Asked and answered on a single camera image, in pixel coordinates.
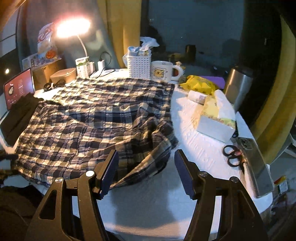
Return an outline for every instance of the black cable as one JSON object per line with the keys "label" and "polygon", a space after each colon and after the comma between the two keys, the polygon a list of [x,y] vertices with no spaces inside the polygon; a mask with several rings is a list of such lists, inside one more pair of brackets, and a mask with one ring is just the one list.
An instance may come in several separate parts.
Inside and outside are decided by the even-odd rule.
{"label": "black cable", "polygon": [[104,76],[106,76],[106,75],[108,75],[108,74],[111,74],[111,73],[113,73],[113,72],[115,71],[115,70],[113,70],[113,71],[109,72],[108,74],[105,74],[105,75],[102,75],[102,76],[101,76],[101,74],[103,73],[103,71],[106,69],[106,67],[109,66],[109,64],[111,64],[111,61],[112,61],[112,56],[111,56],[111,54],[109,54],[109,53],[106,52],[106,51],[104,51],[104,52],[101,53],[101,55],[100,55],[100,61],[103,60],[103,59],[102,59],[102,55],[103,55],[104,53],[106,53],[106,54],[108,54],[108,55],[110,56],[110,61],[109,61],[109,63],[108,63],[103,69],[102,69],[100,75],[99,75],[97,78],[99,78],[99,77],[104,77]]}
{"label": "black cable", "polygon": [[43,89],[44,89],[44,92],[47,92],[47,91],[52,90],[56,87],[64,87],[65,84],[66,84],[66,81],[64,79],[60,79],[55,84],[52,82],[52,80],[49,80],[49,82],[44,85]]}

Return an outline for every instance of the checkered fabric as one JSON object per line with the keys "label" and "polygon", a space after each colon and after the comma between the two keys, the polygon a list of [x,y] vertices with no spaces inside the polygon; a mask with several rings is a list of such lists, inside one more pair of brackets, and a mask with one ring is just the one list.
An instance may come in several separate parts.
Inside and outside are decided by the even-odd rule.
{"label": "checkered fabric", "polygon": [[142,79],[77,78],[52,100],[40,102],[21,134],[12,163],[27,180],[50,186],[78,178],[119,152],[119,187],[165,168],[178,141],[170,116],[174,85]]}

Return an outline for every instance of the white charger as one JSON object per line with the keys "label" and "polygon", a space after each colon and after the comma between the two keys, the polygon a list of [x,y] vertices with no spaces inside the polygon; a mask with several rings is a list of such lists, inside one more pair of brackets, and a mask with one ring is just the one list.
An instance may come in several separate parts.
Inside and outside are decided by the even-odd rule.
{"label": "white charger", "polygon": [[105,67],[106,67],[105,60],[99,61],[98,62],[98,73],[102,73]]}

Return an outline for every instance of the white tablecloth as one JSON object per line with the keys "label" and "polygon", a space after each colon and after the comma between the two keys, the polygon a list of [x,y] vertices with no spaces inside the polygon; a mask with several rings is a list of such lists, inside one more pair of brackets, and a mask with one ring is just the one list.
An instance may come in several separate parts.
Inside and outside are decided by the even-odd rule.
{"label": "white tablecloth", "polygon": [[[127,77],[127,70],[114,72],[106,77]],[[50,99],[58,90],[47,93],[38,91],[37,97]],[[197,164],[200,170],[205,170],[213,177],[229,179],[237,176],[245,185],[245,176],[239,168],[228,166],[226,157],[222,154],[225,143],[203,135],[194,129],[196,116],[202,106],[187,99],[186,93],[177,87],[172,96],[171,116],[175,135],[180,144],[176,149],[182,149],[189,161]],[[254,138],[239,113],[237,125],[241,137]],[[183,239],[189,227],[196,201],[185,194],[181,180],[171,158],[167,167],[153,178],[133,186],[111,190],[102,201],[98,201],[99,210],[105,228],[122,235],[126,240],[145,240],[154,238]],[[46,193],[41,185],[36,188]],[[272,194],[255,199],[250,188],[247,189],[258,211],[261,213],[272,203]],[[220,220],[221,198],[216,197],[214,218],[211,234],[215,237]],[[79,216],[77,198],[73,198],[73,213]]]}

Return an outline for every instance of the desk lamp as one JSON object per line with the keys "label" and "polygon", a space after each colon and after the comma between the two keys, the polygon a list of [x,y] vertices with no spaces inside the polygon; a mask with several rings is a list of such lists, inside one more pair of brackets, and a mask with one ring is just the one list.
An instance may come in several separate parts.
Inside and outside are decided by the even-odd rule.
{"label": "desk lamp", "polygon": [[65,21],[61,21],[57,27],[57,36],[59,38],[68,38],[72,36],[77,36],[87,57],[86,48],[80,38],[80,34],[85,34],[90,27],[90,22],[84,18],[72,18]]}

